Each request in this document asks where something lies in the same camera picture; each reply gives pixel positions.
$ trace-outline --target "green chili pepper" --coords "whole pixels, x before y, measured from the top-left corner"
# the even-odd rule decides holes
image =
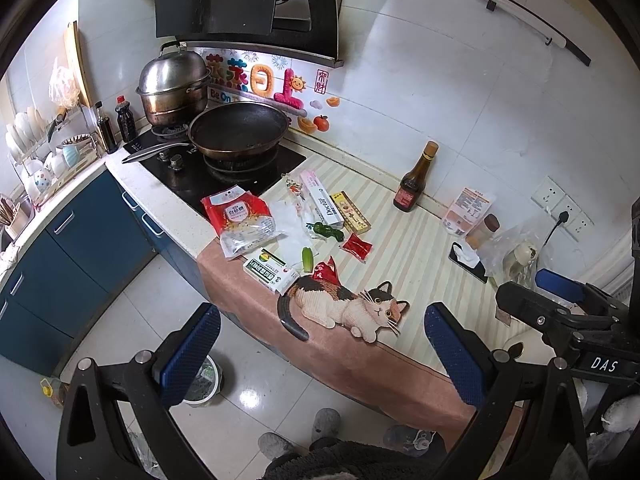
[[[339,242],[344,240],[344,233],[340,231],[340,229],[334,229],[329,225],[322,224],[322,222],[313,224],[313,229],[316,234],[324,236],[325,238],[334,237]]]
[[[314,270],[314,252],[310,247],[302,249],[302,266],[305,272],[312,272]]]

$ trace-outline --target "red plastic packaging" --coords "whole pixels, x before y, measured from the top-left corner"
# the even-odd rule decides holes
[[[202,199],[227,259],[233,259],[280,234],[267,203],[239,186]]]
[[[341,249],[353,254],[353,256],[355,256],[361,262],[364,262],[367,254],[369,254],[369,251],[372,247],[373,245],[360,240],[360,238],[358,238],[358,235],[351,233],[349,239],[342,244]]]
[[[314,280],[327,280],[334,285],[342,285],[338,279],[338,270],[335,268],[335,262],[332,256],[329,256],[327,263],[320,262],[317,264],[311,277]]]

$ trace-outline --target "smiling sun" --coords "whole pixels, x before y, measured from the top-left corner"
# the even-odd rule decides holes
[[[293,88],[296,92],[302,92],[304,89],[306,89],[306,83],[299,75],[295,75],[291,79],[291,88]]]

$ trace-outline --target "black fuzzy clothing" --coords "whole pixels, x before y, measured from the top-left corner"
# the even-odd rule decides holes
[[[263,480],[308,480],[350,473],[360,480],[428,480],[434,467],[420,458],[376,446],[341,442],[291,460]]]

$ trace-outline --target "black range hood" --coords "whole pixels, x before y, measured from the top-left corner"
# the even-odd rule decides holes
[[[239,48],[330,67],[338,59],[337,0],[154,0],[156,36]]]

